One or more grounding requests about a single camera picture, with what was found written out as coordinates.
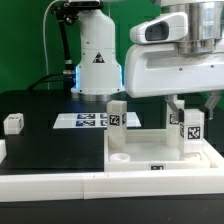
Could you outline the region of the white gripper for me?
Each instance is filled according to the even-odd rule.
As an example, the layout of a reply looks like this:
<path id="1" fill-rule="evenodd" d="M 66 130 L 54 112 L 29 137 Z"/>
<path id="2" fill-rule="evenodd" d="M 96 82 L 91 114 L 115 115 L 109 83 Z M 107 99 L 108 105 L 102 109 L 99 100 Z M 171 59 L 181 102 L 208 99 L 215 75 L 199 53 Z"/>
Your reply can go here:
<path id="1" fill-rule="evenodd" d="M 168 95 L 171 121 L 183 122 L 174 94 L 206 92 L 208 119 L 224 89 L 224 38 L 209 53 L 182 54 L 179 43 L 188 34 L 188 16 L 184 12 L 163 14 L 130 30 L 134 45 L 125 60 L 125 89 L 133 98 Z"/>

